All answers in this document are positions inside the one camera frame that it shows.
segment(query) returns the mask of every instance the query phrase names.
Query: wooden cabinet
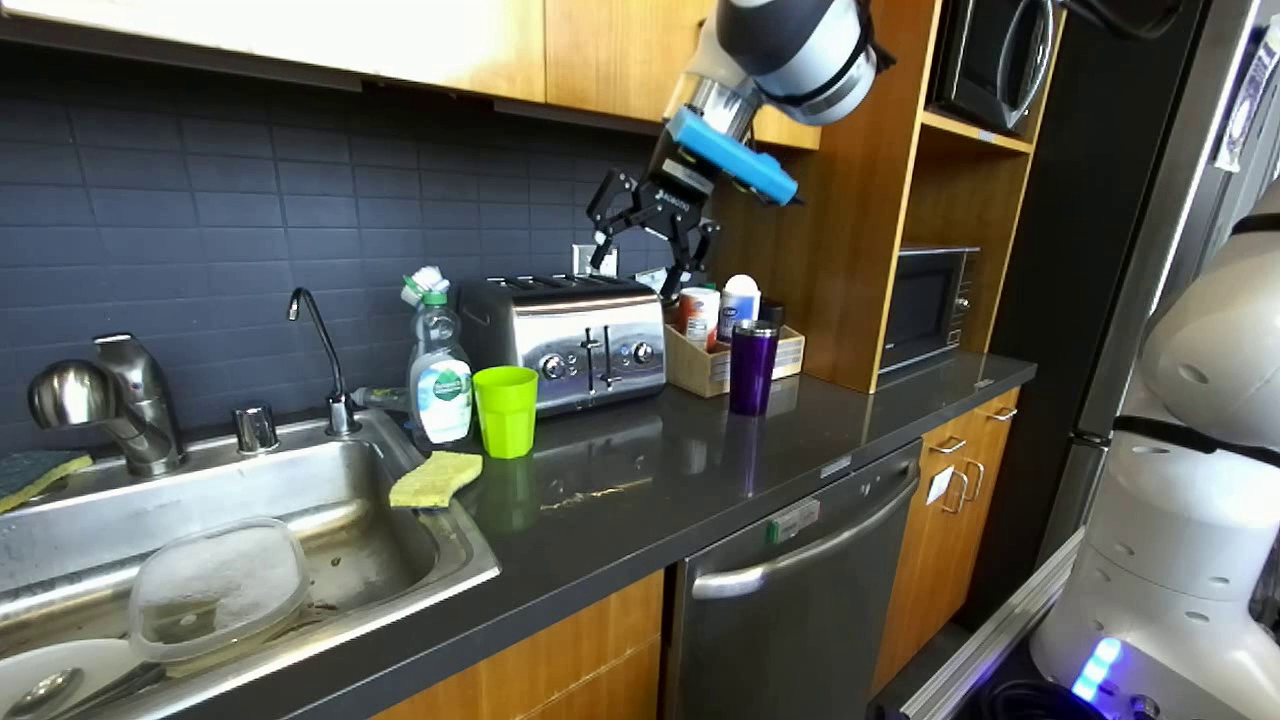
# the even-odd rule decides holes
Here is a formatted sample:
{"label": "wooden cabinet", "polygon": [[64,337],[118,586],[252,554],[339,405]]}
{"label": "wooden cabinet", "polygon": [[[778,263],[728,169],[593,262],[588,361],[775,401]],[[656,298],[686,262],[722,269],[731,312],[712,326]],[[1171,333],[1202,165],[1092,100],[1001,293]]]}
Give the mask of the wooden cabinet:
{"label": "wooden cabinet", "polygon": [[0,9],[309,67],[545,100],[545,0],[0,0]]}
{"label": "wooden cabinet", "polygon": [[382,720],[656,720],[664,572],[382,707]]}
{"label": "wooden cabinet", "polygon": [[[705,0],[547,0],[547,103],[659,126],[701,19]],[[820,130],[763,108],[756,139],[820,149]]]}
{"label": "wooden cabinet", "polygon": [[1002,460],[1014,389],[933,429],[894,560],[877,692],[959,614]]}
{"label": "wooden cabinet", "polygon": [[763,213],[715,197],[712,269],[756,271],[804,333],[804,378],[877,391],[898,247],[974,245],[965,347],[986,351],[1002,269],[1032,175],[1038,108],[1014,137],[927,103],[938,0],[871,0],[877,43],[894,59],[871,97],[795,158],[801,206]]}

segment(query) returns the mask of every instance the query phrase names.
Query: chrome toaster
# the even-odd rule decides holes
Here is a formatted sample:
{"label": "chrome toaster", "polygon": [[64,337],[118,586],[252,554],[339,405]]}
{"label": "chrome toaster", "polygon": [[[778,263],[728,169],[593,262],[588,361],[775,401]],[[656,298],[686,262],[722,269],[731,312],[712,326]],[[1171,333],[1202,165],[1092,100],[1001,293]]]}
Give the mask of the chrome toaster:
{"label": "chrome toaster", "polygon": [[540,417],[647,397],[668,383],[659,298],[612,275],[489,275],[454,284],[471,370],[540,371]]}

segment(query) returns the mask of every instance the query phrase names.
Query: dish soap bottle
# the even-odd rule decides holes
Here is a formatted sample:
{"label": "dish soap bottle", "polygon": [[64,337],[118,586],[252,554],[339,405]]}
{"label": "dish soap bottle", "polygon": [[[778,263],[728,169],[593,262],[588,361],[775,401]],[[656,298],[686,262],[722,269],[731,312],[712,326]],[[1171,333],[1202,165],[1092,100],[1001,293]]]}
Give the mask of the dish soap bottle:
{"label": "dish soap bottle", "polygon": [[454,444],[471,429],[471,370],[454,344],[446,280],[418,269],[402,280],[399,301],[417,307],[417,347],[406,365],[406,409],[431,444]]}

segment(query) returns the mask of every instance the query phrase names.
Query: refrigerator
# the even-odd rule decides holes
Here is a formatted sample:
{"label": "refrigerator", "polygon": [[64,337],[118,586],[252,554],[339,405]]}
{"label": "refrigerator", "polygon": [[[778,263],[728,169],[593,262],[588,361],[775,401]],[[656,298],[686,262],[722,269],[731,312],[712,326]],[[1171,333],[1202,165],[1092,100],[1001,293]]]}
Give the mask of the refrigerator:
{"label": "refrigerator", "polygon": [[1036,361],[967,600],[986,618],[1086,517],[1153,316],[1276,171],[1269,19],[1182,0],[1157,40],[1066,19],[990,351]]}

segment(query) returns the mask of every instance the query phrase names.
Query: microwave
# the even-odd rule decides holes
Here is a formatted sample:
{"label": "microwave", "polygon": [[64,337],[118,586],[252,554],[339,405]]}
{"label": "microwave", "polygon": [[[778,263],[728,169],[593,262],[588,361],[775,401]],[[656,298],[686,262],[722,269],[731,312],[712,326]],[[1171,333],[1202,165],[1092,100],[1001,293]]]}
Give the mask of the microwave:
{"label": "microwave", "polygon": [[959,347],[972,257],[974,247],[904,247],[894,257],[878,378]]}
{"label": "microwave", "polygon": [[945,0],[927,100],[994,134],[1014,134],[1045,87],[1057,0]]}

